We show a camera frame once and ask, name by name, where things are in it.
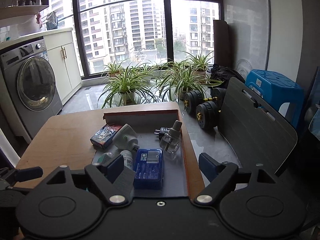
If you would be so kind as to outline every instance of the wooden table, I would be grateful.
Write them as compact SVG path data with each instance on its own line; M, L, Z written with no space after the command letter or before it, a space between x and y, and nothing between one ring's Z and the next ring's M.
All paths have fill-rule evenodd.
M104 113L170 109L177 109L182 120L179 106L175 102L121 106L51 117L32 140L16 167L24 169L40 166L44 175L39 179L17 183L16 187L35 187L62 164L68 165L72 170L83 169L90 164L95 155L90 138L106 124L103 120ZM181 130L184 138L189 195L194 198L204 188L204 183L184 124Z

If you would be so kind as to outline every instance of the black cloth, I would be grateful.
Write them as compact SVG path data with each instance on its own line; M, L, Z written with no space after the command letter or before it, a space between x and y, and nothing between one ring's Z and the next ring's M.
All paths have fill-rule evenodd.
M236 77L238 80L245 83L244 78L237 71L229 67L219 66L218 64L213 65L210 79L223 81L221 85L215 86L215 88L227 88L231 77Z

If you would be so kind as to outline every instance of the washing machine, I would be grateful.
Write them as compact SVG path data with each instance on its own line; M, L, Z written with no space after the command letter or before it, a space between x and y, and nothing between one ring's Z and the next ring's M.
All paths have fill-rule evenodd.
M33 139L45 122L62 109L44 40L25 41L0 53L3 80L14 106L11 111L8 106L5 107L7 114L12 115L8 112L15 110L24 129Z

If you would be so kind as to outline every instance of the screw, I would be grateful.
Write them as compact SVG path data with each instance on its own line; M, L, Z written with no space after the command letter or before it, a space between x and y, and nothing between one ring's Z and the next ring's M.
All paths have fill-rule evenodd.
M165 202L164 201L158 201L157 202L157 206L158 207L163 207L163 206L165 206Z
M119 204L125 201L125 197L121 195L113 195L109 198L109 201L114 204Z
M200 195L197 197L197 201L203 204L210 203L212 201L212 197L209 195Z

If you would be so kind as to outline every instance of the control panel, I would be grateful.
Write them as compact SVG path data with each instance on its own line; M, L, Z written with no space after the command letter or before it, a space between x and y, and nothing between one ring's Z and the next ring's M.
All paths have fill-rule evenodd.
M12 49L0 56L4 70L17 64L23 59L35 56L46 51L44 40L34 41Z

